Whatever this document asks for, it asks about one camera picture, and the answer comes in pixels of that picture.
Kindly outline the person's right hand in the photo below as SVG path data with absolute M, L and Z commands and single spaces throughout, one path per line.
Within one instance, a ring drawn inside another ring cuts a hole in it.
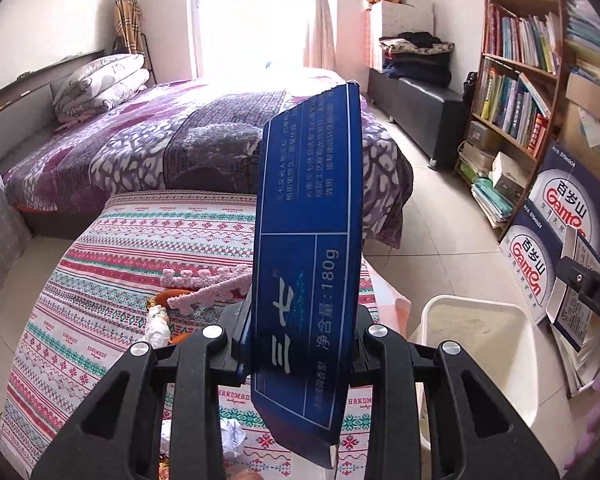
M 596 376 L 593 382 L 593 390 L 600 393 L 600 374 Z M 571 469 L 585 454 L 593 447 L 596 441 L 600 438 L 600 400 L 588 412 L 586 418 L 585 432 L 580 437 L 576 447 L 573 450 L 569 460 L 565 463 L 567 470 Z

